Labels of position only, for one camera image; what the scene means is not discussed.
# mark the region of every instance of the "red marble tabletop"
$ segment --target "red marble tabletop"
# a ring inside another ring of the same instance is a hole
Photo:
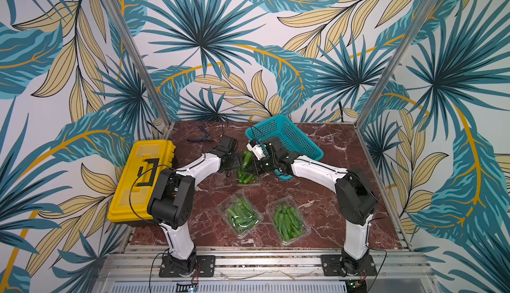
[[[238,139],[238,151],[246,149],[248,139],[244,131],[253,123],[229,123],[225,134]],[[201,138],[202,131],[197,125],[206,128],[216,142],[189,143],[186,138]],[[324,151],[321,162],[340,168],[361,168],[370,181],[379,201],[379,189],[367,161],[358,136],[352,124],[297,124]],[[202,149],[214,147],[223,132],[221,123],[216,122],[176,122],[171,134],[175,144],[175,156],[179,166],[197,159]],[[195,187],[193,211],[188,220],[191,238],[197,246],[253,246],[282,247],[277,233],[265,214],[266,205],[291,195],[312,227],[307,237],[298,240],[290,247],[295,248],[341,248],[345,239],[345,219],[338,210],[336,195],[329,189],[302,178],[280,181],[273,173],[260,177],[260,186],[243,187],[249,200],[264,213],[264,220],[244,239],[238,239],[226,225],[217,211],[217,205],[241,187],[235,176],[215,173]],[[376,217],[385,216],[384,209],[377,205]],[[131,245],[167,245],[162,230],[157,226],[137,227]],[[372,222],[369,245],[376,249],[400,249],[395,228],[391,219],[378,219]]]

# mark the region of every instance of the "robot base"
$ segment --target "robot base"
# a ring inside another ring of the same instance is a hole
[[[214,275],[214,255],[196,255],[193,250],[187,260],[180,260],[171,255],[162,258],[159,276],[161,278],[192,277],[199,270],[199,277],[211,278]]]
[[[367,276],[375,276],[374,260],[369,251],[359,260],[354,260],[342,249],[342,254],[321,255],[322,271],[324,276],[342,276],[359,275],[362,270],[367,271]]]

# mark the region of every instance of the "green chili pepper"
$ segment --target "green chili pepper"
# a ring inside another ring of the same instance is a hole
[[[248,151],[248,153],[243,158],[243,165],[242,168],[245,169],[250,161],[252,160],[253,153],[251,151]]]

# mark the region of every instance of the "metal vertical post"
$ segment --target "metal vertical post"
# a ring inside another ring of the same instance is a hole
[[[156,107],[156,111],[158,112],[160,118],[163,120],[165,126],[169,127],[171,119],[168,117],[166,109],[163,106],[163,103],[161,102],[158,93],[156,92],[156,87],[154,86],[154,83],[150,78],[149,72],[145,67],[145,64],[142,60],[142,56],[138,52],[135,41],[133,40],[128,25],[124,20],[124,16],[120,12],[120,8],[117,5],[117,1],[101,0],[101,2],[103,3],[103,6],[105,7],[108,16],[110,17],[113,26],[117,29],[120,39],[124,43],[124,47],[126,48],[126,51],[129,54],[133,65],[136,67],[138,74],[140,75],[140,78],[142,79],[143,84],[145,85],[145,88],[147,88],[147,94],[152,99],[152,102]]]
[[[357,128],[361,128],[363,126],[363,123],[366,121],[368,114],[372,111],[372,108],[377,103],[379,96],[390,81],[390,78],[393,75],[395,68],[400,63],[402,56],[404,56],[406,50],[409,48],[409,46],[411,46],[411,43],[415,39],[425,21],[427,21],[430,12],[437,2],[438,0],[423,0],[423,4],[418,8],[416,15],[414,16],[413,20],[409,24],[409,27],[407,28],[407,31],[402,37],[402,40],[395,49],[395,53],[390,58],[390,61],[382,72],[381,77],[379,78],[379,81],[375,84],[372,93],[363,106],[363,110],[354,123]]]

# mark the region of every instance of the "yellow toolbox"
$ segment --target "yellow toolbox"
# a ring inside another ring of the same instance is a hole
[[[129,206],[131,186],[139,175],[157,165],[172,166],[174,150],[175,146],[169,140],[137,141],[133,145],[113,196],[108,212],[108,220],[115,223],[140,221]],[[131,205],[135,212],[144,219],[152,219],[152,216],[147,213],[147,204],[159,173],[164,169],[166,169],[165,166],[156,168],[155,174],[153,171],[149,171],[138,179],[131,191]]]

